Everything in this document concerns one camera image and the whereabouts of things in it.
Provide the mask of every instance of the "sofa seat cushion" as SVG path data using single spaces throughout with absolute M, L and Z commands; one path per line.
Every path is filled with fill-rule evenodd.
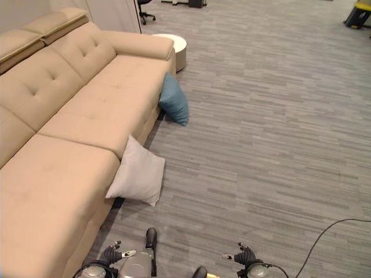
M 128 135 L 138 139 L 158 106 L 168 65 L 117 56 L 39 132 L 110 149 L 121 159 Z
M 110 151 L 33 136 L 0 171 L 4 277 L 61 277 L 118 167 Z

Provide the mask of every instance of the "office chair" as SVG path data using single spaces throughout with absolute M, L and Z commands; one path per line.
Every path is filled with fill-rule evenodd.
M 145 4 L 148 4 L 151 1 L 152 0 L 137 0 L 138 6 L 139 6 L 139 16 L 143 19 L 143 25 L 146 25 L 147 24 L 146 17 L 148 17 L 148 16 L 153 17 L 153 21 L 156 20 L 156 17 L 153 14 L 149 14 L 149 13 L 146 13 L 146 12 L 142 12 L 141 11 L 141 6 L 142 5 L 145 5 Z

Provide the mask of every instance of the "sofa cushion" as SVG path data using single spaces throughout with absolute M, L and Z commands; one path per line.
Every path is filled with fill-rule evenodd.
M 0 74 L 44 47 L 41 35 L 25 30 L 0 34 Z
M 67 62 L 46 47 L 0 76 L 0 103 L 37 131 L 82 86 Z
M 75 7 L 64 8 L 25 25 L 22 29 L 42 35 L 43 41 L 50 45 L 68 32 L 87 23 L 87 11 Z
M 118 167 L 110 151 L 33 136 L 0 170 L 3 277 L 62 277 Z
M 35 132 L 0 106 L 0 168 L 31 138 Z
M 138 139 L 158 106 L 168 69 L 166 61 L 117 56 L 39 132 L 110 149 L 121 158 L 128 135 Z
M 116 56 L 99 28 L 89 22 L 50 45 L 88 83 Z

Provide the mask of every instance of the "white pillow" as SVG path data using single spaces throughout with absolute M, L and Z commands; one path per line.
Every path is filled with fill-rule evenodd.
M 129 135 L 121 165 L 106 198 L 142 200 L 155 206 L 160 197 L 165 159 L 143 148 Z

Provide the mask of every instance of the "headrest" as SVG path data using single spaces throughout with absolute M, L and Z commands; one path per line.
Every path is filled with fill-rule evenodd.
M 46 45 L 63 37 L 73 29 L 87 23 L 87 11 L 78 8 L 64 8 L 25 25 L 22 29 L 39 33 Z
M 26 30 L 0 34 L 0 74 L 44 47 L 41 35 Z

